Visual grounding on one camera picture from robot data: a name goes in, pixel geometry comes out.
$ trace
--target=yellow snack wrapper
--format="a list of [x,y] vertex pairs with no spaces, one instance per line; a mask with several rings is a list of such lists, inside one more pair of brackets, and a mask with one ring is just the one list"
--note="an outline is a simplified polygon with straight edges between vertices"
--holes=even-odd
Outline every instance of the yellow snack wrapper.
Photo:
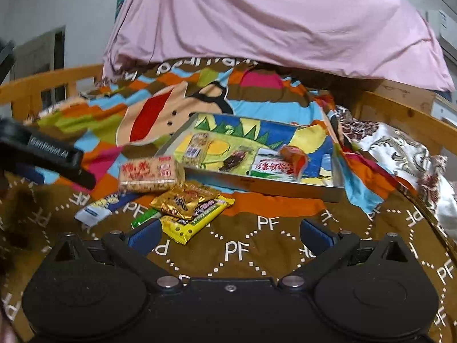
[[198,205],[192,220],[164,215],[161,217],[162,231],[178,244],[185,245],[198,231],[221,214],[225,208],[233,205],[234,202],[234,198],[218,195],[217,198]]

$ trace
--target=pink sheet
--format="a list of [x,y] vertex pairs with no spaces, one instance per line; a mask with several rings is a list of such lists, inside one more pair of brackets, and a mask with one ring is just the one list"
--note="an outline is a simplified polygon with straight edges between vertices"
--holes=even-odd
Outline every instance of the pink sheet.
[[432,30],[406,0],[125,0],[104,75],[179,57],[240,57],[454,90]]

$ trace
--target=colorful drawing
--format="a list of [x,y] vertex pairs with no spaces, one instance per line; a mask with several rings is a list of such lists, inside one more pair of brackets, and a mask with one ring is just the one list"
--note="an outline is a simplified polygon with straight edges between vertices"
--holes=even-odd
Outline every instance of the colorful drawing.
[[333,142],[320,125],[302,127],[247,117],[231,115],[210,115],[201,113],[195,128],[185,136],[175,150],[175,157],[181,160],[182,154],[194,133],[207,131],[213,138],[202,168],[218,171],[223,161],[238,149],[247,149],[245,159],[230,172],[249,175],[254,158],[259,150],[275,153],[282,145],[291,144],[305,150],[309,163],[303,171],[303,179],[331,178],[331,166],[328,156],[332,154]]
[[171,85],[129,106],[116,133],[116,144],[144,145],[172,134],[195,112],[233,113],[227,89],[214,82],[186,96],[187,81]]

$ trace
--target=silver tray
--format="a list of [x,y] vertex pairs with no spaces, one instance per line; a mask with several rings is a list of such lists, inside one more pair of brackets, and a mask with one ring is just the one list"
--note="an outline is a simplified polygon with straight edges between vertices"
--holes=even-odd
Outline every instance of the silver tray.
[[[207,112],[200,112],[203,115],[212,115]],[[182,143],[188,135],[188,130],[193,129],[197,123],[198,115],[194,114],[186,123],[180,127],[155,154],[156,156],[173,155],[176,148]],[[287,125],[282,122],[260,120],[252,117],[243,117],[252,120],[269,122],[272,124]],[[198,169],[185,167],[186,179],[195,179],[203,184],[231,188],[236,190],[251,191],[263,193],[272,196],[284,196],[292,198],[317,198],[327,202],[339,202],[341,195],[344,193],[343,176],[340,164],[336,157],[335,151],[332,155],[332,179],[333,186],[322,186],[316,184],[307,184],[300,182],[284,182],[274,179],[267,179],[255,176],[246,176],[228,172],[213,171],[207,169]]]

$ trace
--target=wooden bed rail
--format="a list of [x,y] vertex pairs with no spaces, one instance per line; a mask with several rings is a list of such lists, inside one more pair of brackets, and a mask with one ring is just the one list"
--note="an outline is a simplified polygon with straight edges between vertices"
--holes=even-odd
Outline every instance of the wooden bed rail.
[[41,92],[65,86],[66,97],[77,95],[76,82],[92,78],[101,79],[102,64],[57,69],[11,81],[0,86],[0,105],[11,103],[11,111],[16,120],[23,121],[42,110]]
[[358,120],[381,121],[407,133],[429,149],[440,154],[442,147],[457,155],[457,129],[445,122],[376,93],[363,91],[349,107]]

